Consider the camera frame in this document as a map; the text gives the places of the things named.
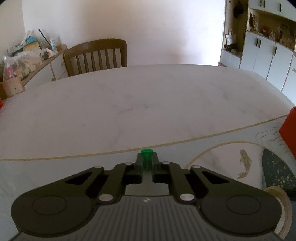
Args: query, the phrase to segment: chair backrest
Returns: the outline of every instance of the chair backrest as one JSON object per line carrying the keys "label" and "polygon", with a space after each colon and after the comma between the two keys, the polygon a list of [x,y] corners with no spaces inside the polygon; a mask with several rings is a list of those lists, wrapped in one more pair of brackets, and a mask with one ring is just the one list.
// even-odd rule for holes
{"label": "chair backrest", "polygon": [[110,69],[108,49],[112,49],[113,66],[117,68],[115,49],[120,49],[121,67],[127,67],[126,41],[122,39],[100,39],[76,45],[64,53],[64,61],[69,76],[75,75],[71,58],[76,57],[79,74],[82,74],[79,55],[83,55],[85,72],[89,72],[86,54],[91,54],[92,71],[96,71],[94,52],[98,51],[99,70],[103,70],[101,50],[105,51],[106,68]]}

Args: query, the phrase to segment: green plastic cap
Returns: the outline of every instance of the green plastic cap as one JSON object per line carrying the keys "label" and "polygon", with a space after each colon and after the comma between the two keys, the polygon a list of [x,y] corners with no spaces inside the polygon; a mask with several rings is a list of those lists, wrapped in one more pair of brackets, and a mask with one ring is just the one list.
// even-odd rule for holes
{"label": "green plastic cap", "polygon": [[143,149],[141,150],[141,155],[143,156],[143,168],[149,170],[151,168],[151,156],[153,154],[152,149]]}

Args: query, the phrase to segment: white wall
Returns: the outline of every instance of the white wall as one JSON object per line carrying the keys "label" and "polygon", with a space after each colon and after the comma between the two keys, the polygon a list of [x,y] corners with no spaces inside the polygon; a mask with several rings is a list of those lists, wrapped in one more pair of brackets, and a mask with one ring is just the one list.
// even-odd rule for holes
{"label": "white wall", "polygon": [[25,29],[68,48],[100,38],[128,44],[128,65],[217,65],[225,0],[22,0]]}
{"label": "white wall", "polygon": [[0,62],[7,49],[25,35],[22,0],[6,0],[0,5]]}

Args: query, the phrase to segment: dark green mat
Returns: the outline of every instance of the dark green mat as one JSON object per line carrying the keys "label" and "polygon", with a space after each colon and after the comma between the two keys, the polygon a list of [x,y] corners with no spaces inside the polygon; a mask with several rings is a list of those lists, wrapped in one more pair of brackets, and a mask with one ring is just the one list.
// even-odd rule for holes
{"label": "dark green mat", "polygon": [[264,149],[262,168],[266,187],[278,186],[284,191],[296,188],[296,177],[290,168],[273,152]]}

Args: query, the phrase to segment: red object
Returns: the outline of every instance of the red object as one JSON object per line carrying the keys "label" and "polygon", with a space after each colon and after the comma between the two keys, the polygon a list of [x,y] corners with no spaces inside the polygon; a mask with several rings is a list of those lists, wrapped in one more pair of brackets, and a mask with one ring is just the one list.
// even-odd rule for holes
{"label": "red object", "polygon": [[296,107],[291,109],[279,133],[296,158]]}

